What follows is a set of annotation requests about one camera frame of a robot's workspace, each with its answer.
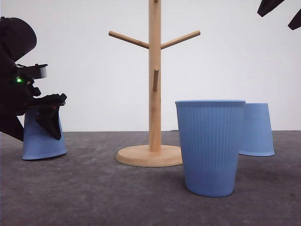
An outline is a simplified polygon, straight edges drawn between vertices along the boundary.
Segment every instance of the white wall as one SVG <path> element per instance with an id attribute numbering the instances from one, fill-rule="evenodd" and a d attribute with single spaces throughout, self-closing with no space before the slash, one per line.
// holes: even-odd
<path id="1" fill-rule="evenodd" d="M 162 0 L 162 129 L 177 129 L 175 100 L 268 102 L 274 130 L 301 129 L 300 0 L 261 18 L 261 0 Z M 43 95 L 65 92 L 65 131 L 148 130 L 148 51 L 108 36 L 148 41 L 147 0 L 2 0 L 1 14 L 29 23 L 37 47 L 19 63 L 48 63 Z"/>

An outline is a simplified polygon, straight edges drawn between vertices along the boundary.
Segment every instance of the gray carpet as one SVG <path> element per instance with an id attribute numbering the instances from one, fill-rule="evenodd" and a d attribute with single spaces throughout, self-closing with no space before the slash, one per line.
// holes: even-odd
<path id="1" fill-rule="evenodd" d="M 301 131 L 274 132 L 276 155 L 240 156 L 234 193 L 188 192 L 183 167 L 120 164 L 115 153 L 147 144 L 147 132 L 65 133 L 68 153 L 23 161 L 1 135 L 3 226 L 301 226 Z M 178 145 L 178 132 L 163 132 Z"/>

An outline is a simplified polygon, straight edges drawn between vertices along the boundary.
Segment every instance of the ribbed cup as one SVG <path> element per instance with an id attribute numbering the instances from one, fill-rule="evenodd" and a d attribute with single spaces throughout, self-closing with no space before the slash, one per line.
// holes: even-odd
<path id="1" fill-rule="evenodd" d="M 246 104 L 242 136 L 240 154 L 251 156 L 275 154 L 267 103 Z"/>
<path id="2" fill-rule="evenodd" d="M 67 150 L 61 122 L 60 128 L 62 137 L 60 140 L 57 140 L 36 123 L 35 120 L 38 115 L 39 111 L 37 109 L 31 109 L 25 113 L 22 159 L 45 159 L 65 154 Z"/>
<path id="3" fill-rule="evenodd" d="M 245 101 L 176 101 L 185 183 L 193 193 L 233 192 Z"/>

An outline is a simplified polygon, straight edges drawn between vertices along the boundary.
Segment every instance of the green led light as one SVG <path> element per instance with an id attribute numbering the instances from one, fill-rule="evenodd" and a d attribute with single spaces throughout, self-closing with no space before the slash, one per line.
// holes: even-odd
<path id="1" fill-rule="evenodd" d="M 17 77 L 17 82 L 22 82 L 22 79 L 20 79 L 20 77 Z"/>

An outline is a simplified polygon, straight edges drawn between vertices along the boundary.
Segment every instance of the wooden mug tree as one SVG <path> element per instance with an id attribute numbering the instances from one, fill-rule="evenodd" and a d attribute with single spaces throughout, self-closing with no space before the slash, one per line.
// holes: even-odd
<path id="1" fill-rule="evenodd" d="M 161 50 L 198 35 L 200 31 L 161 44 L 161 0 L 149 0 L 149 44 L 109 31 L 109 36 L 149 49 L 149 145 L 119 150 L 118 162 L 143 167 L 182 164 L 180 147 L 161 145 Z"/>

